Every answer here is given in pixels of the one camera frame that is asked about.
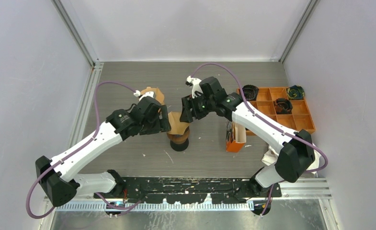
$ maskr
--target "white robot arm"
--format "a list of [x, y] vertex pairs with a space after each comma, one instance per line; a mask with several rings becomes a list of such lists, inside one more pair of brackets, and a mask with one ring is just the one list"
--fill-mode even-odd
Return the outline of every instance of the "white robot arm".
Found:
[[255, 193], [263, 193], [280, 181], [295, 182], [315, 160], [314, 150], [310, 146], [285, 135], [287, 133], [312, 143], [307, 131], [298, 132], [275, 122], [246, 104], [242, 96], [235, 92], [227, 95], [214, 77], [199, 80], [189, 76], [186, 84], [192, 88], [192, 94], [182, 98], [181, 122], [190, 123], [194, 118], [201, 119], [209, 112], [216, 112], [218, 116], [249, 129], [280, 153], [275, 164], [260, 169], [250, 179]]
[[130, 136], [169, 131], [171, 127], [168, 122], [167, 107], [161, 105], [154, 98], [154, 92], [147, 92], [140, 96], [139, 103], [133, 108], [114, 111], [99, 126], [99, 132], [93, 141], [65, 161], [62, 161], [62, 159], [67, 154], [90, 141], [94, 133], [51, 159], [42, 156], [35, 162], [37, 176], [51, 165], [62, 162], [39, 182], [53, 206], [64, 205], [74, 196], [97, 192], [117, 196], [123, 192], [125, 182], [114, 170], [100, 174], [78, 173], [107, 149], [121, 143]]

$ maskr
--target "orange compartment tray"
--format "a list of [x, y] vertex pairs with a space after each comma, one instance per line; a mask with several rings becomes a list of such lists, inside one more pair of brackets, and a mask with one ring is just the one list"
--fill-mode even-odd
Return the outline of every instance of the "orange compartment tray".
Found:
[[[260, 112], [288, 128], [297, 131], [304, 129], [311, 134], [316, 131], [305, 98], [290, 100], [293, 107], [291, 114], [277, 115], [273, 102], [278, 98], [288, 99], [286, 87], [262, 87], [259, 89], [256, 101], [250, 101], [250, 103]], [[255, 136], [250, 130], [246, 130], [246, 135]]]

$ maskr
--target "gray table surface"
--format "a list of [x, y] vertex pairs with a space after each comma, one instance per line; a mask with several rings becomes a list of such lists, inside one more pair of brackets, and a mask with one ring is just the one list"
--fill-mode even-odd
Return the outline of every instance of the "gray table surface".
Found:
[[[106, 62], [101, 81], [121, 81], [143, 90], [158, 87], [165, 95], [169, 111], [181, 111], [181, 97], [190, 94], [185, 79], [200, 62]], [[278, 62], [226, 62], [243, 85], [287, 86], [284, 67]], [[233, 78], [215, 66], [203, 67], [195, 77], [217, 77], [226, 91], [237, 88]], [[101, 122], [113, 110], [127, 109], [137, 99], [127, 89], [104, 85], [98, 93]], [[190, 145], [185, 152], [171, 149], [165, 133], [135, 136], [112, 147], [87, 165], [81, 173], [101, 173], [114, 169], [122, 176], [250, 177], [264, 164], [267, 144], [259, 137], [247, 137], [248, 147], [238, 153], [226, 152], [227, 120], [210, 114], [191, 123]], [[94, 110], [90, 112], [85, 136], [96, 128]]]

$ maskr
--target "purple cable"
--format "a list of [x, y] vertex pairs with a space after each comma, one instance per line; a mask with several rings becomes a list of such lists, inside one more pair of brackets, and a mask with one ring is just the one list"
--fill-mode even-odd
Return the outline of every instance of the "purple cable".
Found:
[[105, 202], [109, 207], [113, 208], [113, 209], [117, 209], [117, 210], [128, 210], [130, 208], [130, 210], [132, 210], [133, 208], [135, 208], [138, 204], [141, 203], [141, 200], [139, 200], [137, 203], [133, 204], [132, 206], [130, 207], [116, 207], [112, 204], [110, 204], [100, 193], [95, 193], [98, 197], [100, 197], [103, 202]]
[[[305, 140], [303, 140], [303, 139], [301, 139], [301, 138], [299, 138], [299, 137], [297, 137], [297, 136], [295, 136], [295, 135], [292, 135], [292, 134], [289, 134], [289, 133], [285, 133], [282, 129], [280, 129], [279, 127], [273, 125], [271, 122], [267, 121], [266, 119], [264, 119], [264, 118], [263, 118], [262, 116], [260, 116], [259, 114], [256, 114], [256, 113], [255, 113], [255, 111], [250, 107], [249, 102], [246, 100], [246, 97], [244, 96], [243, 87], [242, 87], [242, 85], [241, 85], [241, 83], [240, 83], [238, 77], [237, 77], [237, 76], [236, 76], [231, 70], [229, 70], [227, 67], [225, 67], [225, 66], [223, 66], [223, 65], [221, 65], [221, 64], [219, 64], [219, 63], [215, 63], [215, 62], [204, 63], [204, 64], [198, 66], [198, 67], [195, 69], [195, 71], [191, 74], [191, 77], [193, 78], [194, 75], [196, 74], [196, 72], [197, 72], [200, 68], [202, 68], [203, 66], [207, 66], [207, 65], [219, 66], [219, 67], [221, 67], [222, 69], [226, 70], [226, 71], [227, 71], [227, 72], [228, 72], [228, 73], [234, 78], [234, 80], [236, 81], [237, 85], [239, 86], [239, 89], [240, 89], [240, 95], [241, 95], [241, 97], [243, 98], [243, 101], [244, 101], [246, 107], [251, 111], [251, 113], [253, 113], [253, 115], [254, 115], [255, 117], [257, 117], [258, 119], [262, 120], [264, 123], [266, 123], [267, 125], [269, 125], [269, 126], [272, 127], [273, 129], [277, 130], [278, 132], [280, 132], [280, 133], [282, 133], [282, 134], [284, 134], [284, 135], [287, 135], [288, 137], [290, 137], [290, 138], [292, 138], [292, 139], [295, 139], [295, 140], [297, 140], [297, 141], [302, 142], [303, 144], [305, 144], [305, 145], [311, 147], [312, 149], [316, 150], [318, 153], [321, 154], [321, 156], [322, 156], [322, 157], [324, 158], [324, 160], [325, 160], [324, 164], [323, 164], [322, 166], [316, 168], [316, 169], [306, 170], [306, 171], [305, 171], [306, 173], [312, 173], [312, 172], [316, 172], [316, 171], [319, 171], [319, 170], [322, 170], [322, 169], [326, 168], [326, 166], [327, 166], [328, 163], [329, 163], [329, 160], [328, 160], [326, 154], [324, 154], [322, 150], [320, 150], [318, 147], [314, 146], [313, 144], [311, 144], [311, 143], [309, 143], [309, 142], [307, 142], [307, 141], [305, 141]], [[267, 209], [267, 206], [268, 206], [269, 201], [270, 201], [270, 199], [271, 199], [271, 194], [272, 194], [273, 186], [274, 186], [274, 184], [271, 185], [270, 193], [269, 193], [269, 195], [268, 195], [268, 199], [267, 199], [267, 204], [265, 205], [265, 208], [264, 208], [264, 210], [262, 211], [261, 215], [263, 215], [263, 213], [264, 213], [265, 210]]]
[[264, 209], [262, 210], [260, 216], [262, 218], [262, 216], [264, 215], [264, 212], [267, 210], [267, 206], [270, 204], [270, 201], [271, 201], [271, 194], [273, 193], [273, 189], [274, 189], [274, 184], [271, 185], [271, 188], [270, 188], [270, 193], [268, 194], [268, 198], [267, 198], [267, 202], [265, 203], [265, 207]]
[[[94, 103], [94, 107], [95, 107], [95, 113], [96, 113], [96, 129], [95, 129], [95, 132], [92, 136], [91, 139], [89, 139], [85, 144], [83, 144], [82, 146], [80, 146], [79, 148], [77, 148], [76, 150], [74, 150], [72, 153], [68, 154], [67, 156], [65, 156], [64, 158], [62, 158], [62, 161], [66, 161], [68, 158], [72, 157], [73, 155], [75, 155], [77, 152], [81, 151], [84, 147], [86, 147], [87, 145], [89, 145], [94, 139], [95, 137], [98, 135], [99, 133], [99, 125], [100, 125], [100, 118], [99, 118], [99, 111], [98, 111], [98, 103], [97, 103], [97, 92], [98, 92], [98, 89], [101, 85], [104, 85], [104, 84], [116, 84], [116, 85], [121, 85], [121, 86], [124, 86], [126, 88], [128, 88], [129, 90], [131, 90], [132, 92], [136, 92], [135, 89], [131, 88], [130, 86], [126, 85], [126, 84], [123, 84], [123, 83], [120, 83], [120, 82], [116, 82], [116, 81], [103, 81], [101, 83], [99, 83], [96, 88], [95, 88], [95, 91], [94, 91], [94, 94], [93, 94], [93, 103]], [[25, 209], [27, 211], [27, 214], [31, 217], [31, 218], [34, 218], [34, 219], [41, 219], [41, 218], [44, 218], [46, 216], [48, 216], [53, 210], [55, 207], [52, 207], [50, 210], [48, 210], [45, 214], [42, 214], [40, 216], [37, 216], [35, 215], [34, 213], [31, 212], [31, 208], [30, 208], [30, 199], [31, 199], [31, 195], [33, 194], [33, 191], [35, 189], [35, 187], [37, 186], [37, 184], [41, 181], [41, 179], [47, 175], [47, 173], [49, 173], [51, 170], [53, 170], [55, 167], [57, 167], [59, 164], [61, 164], [60, 161], [58, 161], [57, 163], [53, 164], [52, 166], [50, 166], [47, 170], [45, 170], [37, 179], [36, 181], [31, 185], [30, 187], [30, 190], [28, 191], [28, 194], [27, 194], [27, 198], [26, 198], [26, 202], [25, 202]], [[101, 196], [101, 198], [103, 199], [103, 201], [105, 203], [108, 203], [107, 200], [104, 199], [104, 197]]]

